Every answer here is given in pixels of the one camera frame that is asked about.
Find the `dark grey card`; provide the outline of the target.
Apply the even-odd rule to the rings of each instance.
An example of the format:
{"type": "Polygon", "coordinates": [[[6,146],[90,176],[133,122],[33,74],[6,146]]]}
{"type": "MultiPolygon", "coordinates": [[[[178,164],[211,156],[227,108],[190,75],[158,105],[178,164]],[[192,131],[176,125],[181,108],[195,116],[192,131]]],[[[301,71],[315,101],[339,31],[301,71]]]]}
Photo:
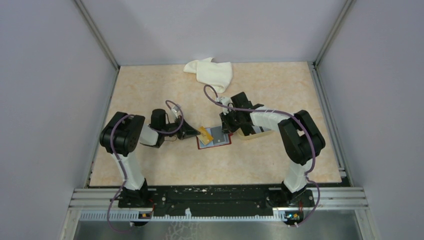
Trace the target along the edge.
{"type": "Polygon", "coordinates": [[[223,133],[221,126],[215,126],[210,129],[210,133],[213,137],[214,145],[224,145],[229,143],[229,136],[227,133],[223,133]]]}

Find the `gold VIP card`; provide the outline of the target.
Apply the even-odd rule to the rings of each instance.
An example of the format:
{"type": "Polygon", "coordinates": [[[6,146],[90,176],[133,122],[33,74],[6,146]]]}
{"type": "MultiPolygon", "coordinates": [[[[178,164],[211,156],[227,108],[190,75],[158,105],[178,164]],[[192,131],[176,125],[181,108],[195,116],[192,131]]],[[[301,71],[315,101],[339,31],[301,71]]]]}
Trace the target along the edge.
{"type": "Polygon", "coordinates": [[[207,129],[203,126],[201,126],[199,129],[199,135],[197,136],[199,141],[203,144],[203,145],[208,145],[209,143],[213,142],[213,137],[212,135],[207,131],[207,129]]]}

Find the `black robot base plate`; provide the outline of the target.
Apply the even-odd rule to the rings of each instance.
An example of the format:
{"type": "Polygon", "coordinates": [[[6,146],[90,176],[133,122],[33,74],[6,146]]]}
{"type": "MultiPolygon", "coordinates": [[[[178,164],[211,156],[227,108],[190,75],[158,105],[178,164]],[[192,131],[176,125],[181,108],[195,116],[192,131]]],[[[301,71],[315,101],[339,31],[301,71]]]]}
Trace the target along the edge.
{"type": "Polygon", "coordinates": [[[265,217],[274,208],[291,211],[312,208],[313,192],[305,190],[289,201],[282,184],[153,186],[143,199],[115,199],[119,208],[153,208],[154,217],[265,217]]]}

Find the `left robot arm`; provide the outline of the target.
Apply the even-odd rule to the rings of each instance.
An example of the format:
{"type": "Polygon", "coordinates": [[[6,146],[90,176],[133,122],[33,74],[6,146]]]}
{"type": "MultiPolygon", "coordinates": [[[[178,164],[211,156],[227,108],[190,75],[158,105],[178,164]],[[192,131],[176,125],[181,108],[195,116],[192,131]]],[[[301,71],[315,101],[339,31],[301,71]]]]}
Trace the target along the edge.
{"type": "Polygon", "coordinates": [[[137,146],[159,148],[166,137],[185,140],[200,135],[177,110],[173,114],[174,121],[170,122],[164,109],[154,109],[150,123],[146,124],[144,116],[117,111],[100,133],[100,145],[113,156],[119,167],[123,179],[121,195],[130,198],[138,207],[149,203],[150,193],[136,158],[137,146]]]}

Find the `red leather card holder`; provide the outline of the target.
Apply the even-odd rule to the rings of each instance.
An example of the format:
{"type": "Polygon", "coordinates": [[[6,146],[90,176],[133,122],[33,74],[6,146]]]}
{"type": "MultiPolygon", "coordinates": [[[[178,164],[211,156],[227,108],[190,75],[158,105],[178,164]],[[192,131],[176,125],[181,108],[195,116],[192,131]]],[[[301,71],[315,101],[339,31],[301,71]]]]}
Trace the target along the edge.
{"type": "Polygon", "coordinates": [[[232,143],[231,136],[232,133],[224,133],[222,126],[214,126],[214,127],[201,127],[199,130],[201,133],[208,133],[208,135],[198,135],[196,137],[197,140],[197,148],[199,150],[221,147],[230,145],[232,143]],[[206,143],[201,141],[202,137],[206,138],[206,143]]]}

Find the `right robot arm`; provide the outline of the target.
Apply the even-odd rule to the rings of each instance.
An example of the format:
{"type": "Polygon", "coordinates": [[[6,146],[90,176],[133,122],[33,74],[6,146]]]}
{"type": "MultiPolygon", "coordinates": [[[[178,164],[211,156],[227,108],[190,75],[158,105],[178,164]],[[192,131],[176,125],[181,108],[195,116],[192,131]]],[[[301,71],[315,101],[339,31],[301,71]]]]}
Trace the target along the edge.
{"type": "Polygon", "coordinates": [[[253,105],[244,92],[232,97],[218,97],[216,101],[222,107],[219,116],[224,133],[241,131],[243,136],[252,137],[262,129],[280,134],[291,160],[288,174],[282,182],[281,199],[287,206],[295,206],[306,188],[307,172],[314,167],[314,159],[326,146],[311,115],[306,110],[285,114],[262,104],[253,105]]]}

